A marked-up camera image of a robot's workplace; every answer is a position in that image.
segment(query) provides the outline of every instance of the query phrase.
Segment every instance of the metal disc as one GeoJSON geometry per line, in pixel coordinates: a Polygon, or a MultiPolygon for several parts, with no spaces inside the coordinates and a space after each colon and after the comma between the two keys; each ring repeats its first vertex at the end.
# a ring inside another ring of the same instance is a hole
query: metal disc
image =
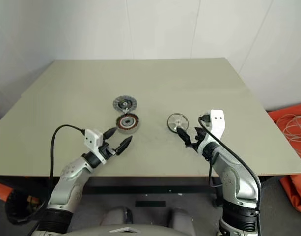
{"type": "Polygon", "coordinates": [[[139,118],[132,113],[121,115],[116,120],[116,126],[121,133],[132,134],[139,127],[139,118]]]}
{"type": "Polygon", "coordinates": [[[136,109],[137,101],[130,96],[120,96],[113,101],[113,107],[119,111],[128,113],[136,109]]]}
{"type": "Polygon", "coordinates": [[[177,127],[187,130],[189,127],[189,120],[181,113],[173,113],[169,116],[167,125],[169,130],[176,133],[177,127]]]}

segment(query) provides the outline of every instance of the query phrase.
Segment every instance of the orange fabric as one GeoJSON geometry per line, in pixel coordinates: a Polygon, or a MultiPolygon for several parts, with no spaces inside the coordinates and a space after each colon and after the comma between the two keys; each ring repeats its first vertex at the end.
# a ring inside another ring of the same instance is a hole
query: orange fabric
{"type": "Polygon", "coordinates": [[[13,189],[4,184],[0,183],[0,199],[5,201],[7,200],[8,195],[11,193],[13,189]]]}
{"type": "MultiPolygon", "coordinates": [[[[269,112],[270,117],[274,120],[274,122],[277,122],[279,118],[284,116],[285,114],[295,114],[295,115],[301,115],[301,104],[285,109],[281,109],[278,111],[269,112]]],[[[278,123],[278,127],[280,130],[283,130],[287,124],[293,117],[285,117],[278,123]]],[[[289,141],[291,146],[294,149],[301,150],[301,142],[294,142],[289,141]]],[[[280,180],[281,185],[285,192],[288,195],[288,198],[290,199],[292,206],[301,212],[301,175],[291,175],[286,176],[280,180]]]]}

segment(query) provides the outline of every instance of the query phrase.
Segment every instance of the orange bag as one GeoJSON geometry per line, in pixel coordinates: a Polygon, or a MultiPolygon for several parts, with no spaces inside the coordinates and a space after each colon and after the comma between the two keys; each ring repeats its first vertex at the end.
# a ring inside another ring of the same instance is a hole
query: orange bag
{"type": "MultiPolygon", "coordinates": [[[[287,116],[287,114],[301,116],[301,104],[297,106],[281,109],[278,111],[269,112],[269,115],[274,120],[274,122],[277,122],[279,120],[277,125],[281,131],[283,131],[286,128],[287,123],[294,117],[292,115],[287,116]]],[[[293,126],[290,127],[289,129],[292,129],[291,132],[295,133],[298,131],[299,127],[293,126]]],[[[289,136],[288,136],[288,141],[295,150],[300,150],[297,151],[297,153],[298,156],[301,158],[301,142],[295,142],[289,140],[289,136]]],[[[288,195],[288,198],[291,201],[292,206],[297,211],[301,212],[301,175],[286,176],[282,178],[280,182],[286,194],[288,195]]]]}

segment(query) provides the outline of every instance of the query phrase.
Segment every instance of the white rope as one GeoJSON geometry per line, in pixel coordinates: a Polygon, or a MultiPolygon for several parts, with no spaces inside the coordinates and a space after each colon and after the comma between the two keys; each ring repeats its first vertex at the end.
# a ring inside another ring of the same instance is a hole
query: white rope
{"type": "MultiPolygon", "coordinates": [[[[279,125],[280,121],[285,117],[292,117],[292,119],[287,122],[285,128],[282,130],[282,133],[288,141],[301,142],[301,132],[293,133],[289,130],[290,128],[293,130],[293,127],[298,127],[301,131],[301,123],[299,122],[299,120],[301,120],[301,116],[297,116],[295,114],[285,114],[277,120],[276,124],[279,125]]],[[[295,149],[295,151],[299,156],[301,156],[301,150],[295,149]]]]}

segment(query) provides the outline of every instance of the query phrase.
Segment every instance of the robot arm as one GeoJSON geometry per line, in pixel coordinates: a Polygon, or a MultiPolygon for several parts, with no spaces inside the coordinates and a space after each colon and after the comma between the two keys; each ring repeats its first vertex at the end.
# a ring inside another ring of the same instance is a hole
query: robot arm
{"type": "Polygon", "coordinates": [[[33,236],[58,236],[67,232],[73,213],[82,197],[82,190],[95,168],[114,155],[120,155],[132,137],[126,138],[116,149],[106,142],[116,131],[109,129],[102,134],[98,130],[85,130],[84,144],[90,152],[68,164],[61,172],[59,182],[51,193],[47,209],[33,236]]]}
{"type": "Polygon", "coordinates": [[[222,110],[211,110],[200,117],[199,122],[202,128],[195,128],[196,143],[191,143],[189,135],[182,128],[177,128],[177,133],[187,148],[193,148],[210,162],[221,179],[224,199],[220,220],[221,233],[225,236],[257,236],[260,232],[258,177],[252,174],[249,167],[238,160],[232,151],[229,152],[219,143],[225,129],[222,110]],[[201,121],[204,121],[211,131],[208,131],[201,121]]]}

